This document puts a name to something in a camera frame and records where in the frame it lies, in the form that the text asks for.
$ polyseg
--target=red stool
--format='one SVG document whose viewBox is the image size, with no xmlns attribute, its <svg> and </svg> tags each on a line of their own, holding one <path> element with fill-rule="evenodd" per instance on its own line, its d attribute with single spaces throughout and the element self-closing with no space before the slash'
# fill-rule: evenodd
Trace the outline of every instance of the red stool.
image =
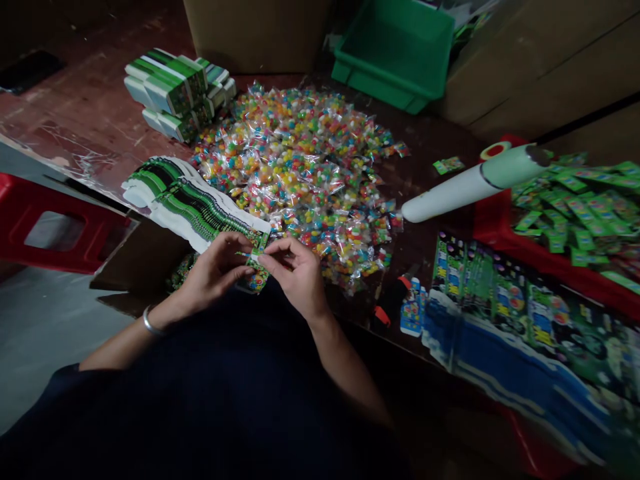
<svg viewBox="0 0 640 480">
<path fill-rule="evenodd" d="M 54 251 L 25 245 L 40 216 L 52 211 L 84 220 L 75 246 Z M 103 263 L 99 254 L 114 228 L 130 219 L 13 175 L 0 173 L 0 259 L 50 270 L 92 275 Z"/>
</svg>

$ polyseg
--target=bangle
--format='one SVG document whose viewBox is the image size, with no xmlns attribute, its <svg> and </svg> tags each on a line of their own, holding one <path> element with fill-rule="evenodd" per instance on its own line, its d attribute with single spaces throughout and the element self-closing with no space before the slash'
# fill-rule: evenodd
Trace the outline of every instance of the bangle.
<svg viewBox="0 0 640 480">
<path fill-rule="evenodd" d="M 145 311 L 142 314 L 142 320 L 144 320 L 144 322 L 145 322 L 145 327 L 152 334 L 157 335 L 158 337 L 164 337 L 167 334 L 167 332 L 159 330 L 159 329 L 155 328 L 152 324 L 149 323 L 149 318 L 147 316 L 147 314 L 149 313 L 149 308 L 151 308 L 150 305 L 147 308 L 145 308 Z"/>
</svg>

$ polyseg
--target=pile of candy bags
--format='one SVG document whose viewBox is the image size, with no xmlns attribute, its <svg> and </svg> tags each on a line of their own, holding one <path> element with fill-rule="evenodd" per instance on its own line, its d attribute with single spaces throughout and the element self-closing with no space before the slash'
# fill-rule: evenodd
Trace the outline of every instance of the pile of candy bags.
<svg viewBox="0 0 640 480">
<path fill-rule="evenodd" d="M 402 230 L 402 216 L 378 190 L 373 164 L 409 151 L 344 96 L 254 84 L 200 134 L 195 152 L 191 164 L 206 181 L 269 221 L 273 236 L 312 248 L 346 294 L 389 266 L 381 245 Z"/>
</svg>

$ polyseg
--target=hand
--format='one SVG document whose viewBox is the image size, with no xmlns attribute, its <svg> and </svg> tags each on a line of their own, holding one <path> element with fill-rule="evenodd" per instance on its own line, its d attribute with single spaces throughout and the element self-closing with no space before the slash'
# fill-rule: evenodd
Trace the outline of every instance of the hand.
<svg viewBox="0 0 640 480">
<path fill-rule="evenodd" d="M 198 257 L 184 284 L 174 293 L 187 315 L 202 311 L 222 297 L 231 286 L 254 270 L 245 265 L 247 258 L 237 252 L 251 253 L 248 238 L 238 232 L 222 232 Z"/>
<path fill-rule="evenodd" d="M 278 253 L 285 254 L 279 258 L 293 270 L 272 257 Z M 291 304 L 308 322 L 331 316 L 320 274 L 320 258 L 314 252 L 288 237 L 270 244 L 258 261 L 278 280 Z"/>
</svg>

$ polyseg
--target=red plastic crate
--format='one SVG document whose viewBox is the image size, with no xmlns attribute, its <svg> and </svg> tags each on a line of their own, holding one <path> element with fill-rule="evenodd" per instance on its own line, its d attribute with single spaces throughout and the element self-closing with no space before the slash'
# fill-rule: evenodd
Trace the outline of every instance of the red plastic crate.
<svg viewBox="0 0 640 480">
<path fill-rule="evenodd" d="M 514 135 L 504 135 L 500 141 L 511 142 L 514 147 L 528 143 Z M 516 260 L 532 266 L 540 273 L 556 277 L 569 288 L 614 308 L 640 323 L 640 295 L 636 295 L 597 272 L 574 267 L 568 258 L 550 253 L 541 245 L 513 232 L 511 190 L 504 190 L 476 202 L 473 237 L 494 250 L 503 251 Z"/>
</svg>

